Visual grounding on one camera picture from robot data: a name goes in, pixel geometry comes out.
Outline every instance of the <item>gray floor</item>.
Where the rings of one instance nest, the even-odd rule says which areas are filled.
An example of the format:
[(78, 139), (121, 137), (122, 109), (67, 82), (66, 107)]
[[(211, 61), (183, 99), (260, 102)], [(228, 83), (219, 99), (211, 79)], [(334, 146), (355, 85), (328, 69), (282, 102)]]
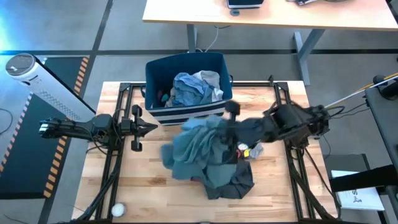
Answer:
[[(2, 50), (90, 50), (100, 26), (107, 0), (3, 0), (0, 1), (0, 51)], [(145, 24), (141, 21), (145, 0), (114, 0), (100, 50), (186, 49), (184, 25)], [(215, 28), (198, 26), (198, 47), (205, 49), (213, 41)], [(232, 26), (220, 30), (214, 49), (292, 49), (292, 35), (299, 31), (303, 38), (308, 29), (278, 29)], [(316, 49), (396, 49), (398, 32), (327, 30)], [(147, 62), (166, 55), (98, 56), (95, 60), (84, 100), (96, 108), (103, 81), (143, 81)], [(363, 85), (375, 75), (398, 71), (394, 54), (311, 55), (308, 66), (312, 85), (307, 87), (312, 105), (327, 105)], [(0, 56), (0, 67), (9, 59)], [(225, 55), (230, 74), (235, 80), (299, 80), (294, 55)], [(29, 92), (10, 80), (0, 70), (0, 108), (18, 117)], [(348, 108), (363, 102), (362, 96), (343, 105)], [(0, 111), (0, 130), (9, 122)], [(12, 128), (0, 136), (0, 155), (4, 154)], [(371, 167), (390, 163), (387, 152), (369, 111), (330, 122), (326, 138), (332, 154), (366, 153)], [(67, 221), (72, 214), (87, 143), (74, 140), (68, 153), (65, 172), (56, 195), (50, 223)], [(321, 139), (322, 151), (328, 146)], [(15, 223), (3, 214), (26, 223), (37, 223), (43, 200), (0, 200), (0, 223)], [(388, 209), (389, 220), (397, 218)], [(378, 223), (372, 212), (343, 211), (347, 221)]]

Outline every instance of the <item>wooden table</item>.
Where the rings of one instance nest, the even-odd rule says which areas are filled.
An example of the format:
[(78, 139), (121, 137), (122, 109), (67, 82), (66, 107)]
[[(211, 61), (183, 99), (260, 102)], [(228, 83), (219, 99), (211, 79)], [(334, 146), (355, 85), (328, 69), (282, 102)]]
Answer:
[(386, 0), (318, 1), (304, 6), (286, 0), (265, 0), (259, 9), (240, 10), (232, 16), (226, 0), (147, 0), (144, 22), (187, 24), (189, 52), (195, 52), (194, 24), (312, 28), (303, 43), (294, 33), (300, 73), (310, 84), (307, 57), (325, 29), (398, 30)]
[[(119, 82), (104, 82), (97, 109), (98, 114), (114, 113), (119, 84)], [(292, 100), (302, 106), (308, 106), (303, 82), (289, 82), (289, 89)], [(241, 104), (241, 115), (238, 119), (262, 116), (262, 112), (275, 101), (274, 89), (271, 87), (234, 87), (233, 99)], [(132, 104), (144, 108), (144, 99), (139, 90), (134, 90)], [(158, 124), (146, 110), (143, 111), (142, 119)], [(133, 137), (126, 138), (116, 203), (125, 203), (127, 214), (121, 218), (113, 218), (113, 222), (297, 221), (282, 141), (263, 144), (264, 153), (259, 159), (251, 162), (255, 186), (242, 200), (225, 198), (208, 200), (202, 184), (188, 180), (174, 180), (171, 177), (171, 170), (167, 170), (162, 165), (159, 155), (160, 147), (170, 143), (173, 136), (179, 132), (180, 126), (159, 126), (141, 139), (142, 152), (132, 151), (130, 141)], [(327, 180), (319, 142), (310, 139), (308, 150), (324, 179)], [(335, 216), (336, 209), (332, 197), (322, 185), (308, 157), (304, 159), (311, 191)], [(87, 154), (73, 218), (80, 216), (82, 211), (79, 209), (85, 209), (98, 193), (104, 162), (105, 155), (96, 150)], [(307, 214), (303, 197), (301, 201), (304, 214)], [(107, 204), (106, 200), (103, 215), (108, 210)]]

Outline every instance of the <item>striped laundry basket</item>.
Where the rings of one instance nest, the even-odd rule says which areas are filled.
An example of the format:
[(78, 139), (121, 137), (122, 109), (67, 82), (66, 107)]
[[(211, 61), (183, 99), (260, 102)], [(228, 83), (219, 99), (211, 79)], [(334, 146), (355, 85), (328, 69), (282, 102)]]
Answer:
[[(180, 72), (193, 75), (201, 70), (214, 71), (220, 75), (220, 88), (224, 91), (222, 100), (195, 106), (163, 107), (158, 92), (170, 93), (174, 78)], [(145, 109), (161, 125), (182, 124), (189, 118), (211, 114), (222, 116), (225, 103), (232, 99), (232, 82), (229, 77), (223, 54), (220, 53), (178, 54), (151, 61), (146, 65), (146, 85), (141, 87)]]

